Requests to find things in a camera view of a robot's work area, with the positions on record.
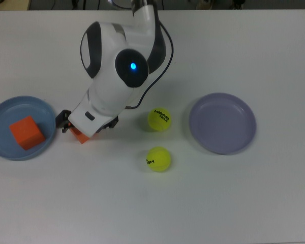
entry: blue plate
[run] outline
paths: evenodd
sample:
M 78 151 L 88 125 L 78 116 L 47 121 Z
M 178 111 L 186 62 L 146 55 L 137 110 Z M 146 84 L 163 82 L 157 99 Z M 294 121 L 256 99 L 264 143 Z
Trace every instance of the blue plate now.
M 46 140 L 41 144 L 24 150 L 16 142 L 9 125 L 31 116 Z M 0 104 L 0 156 L 22 161 L 31 159 L 47 148 L 55 134 L 55 115 L 52 108 L 44 101 L 29 97 L 15 97 Z
M 238 97 L 213 93 L 193 106 L 190 130 L 206 149 L 227 155 L 249 145 L 256 132 L 256 120 L 250 107 Z

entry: purple plate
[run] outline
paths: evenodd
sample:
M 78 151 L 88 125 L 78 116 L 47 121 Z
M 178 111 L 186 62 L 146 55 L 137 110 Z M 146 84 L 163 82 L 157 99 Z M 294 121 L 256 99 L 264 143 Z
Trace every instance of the purple plate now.
M 190 130 L 206 149 L 233 154 L 245 148 L 256 132 L 249 106 L 230 94 L 213 93 L 201 98 L 191 109 Z

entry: white table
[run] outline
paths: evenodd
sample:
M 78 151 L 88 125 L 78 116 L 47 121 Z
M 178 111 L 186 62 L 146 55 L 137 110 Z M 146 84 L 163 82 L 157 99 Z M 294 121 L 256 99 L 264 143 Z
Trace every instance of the white table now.
M 305 10 L 160 19 L 174 60 L 140 108 L 84 145 L 57 131 L 35 159 L 0 158 L 0 244 L 305 241 Z M 0 12 L 0 103 L 30 95 L 57 114 L 74 109 L 92 82 L 79 46 L 96 20 L 133 23 L 123 11 Z M 239 154 L 214 155 L 189 132 L 191 106 L 213 92 L 256 115 L 255 140 Z M 172 113 L 165 133 L 146 129 L 157 106 Z M 169 171 L 146 166 L 154 146 L 170 150 Z

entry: yellow tennis ball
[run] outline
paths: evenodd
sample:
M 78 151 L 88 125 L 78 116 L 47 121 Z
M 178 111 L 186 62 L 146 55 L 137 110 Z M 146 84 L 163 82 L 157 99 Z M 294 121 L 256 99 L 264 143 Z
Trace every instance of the yellow tennis ball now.
M 167 149 L 157 146 L 148 152 L 146 162 L 153 171 L 162 172 L 170 166 L 171 155 Z
M 155 108 L 148 115 L 148 124 L 156 131 L 168 129 L 171 121 L 171 115 L 165 108 Z

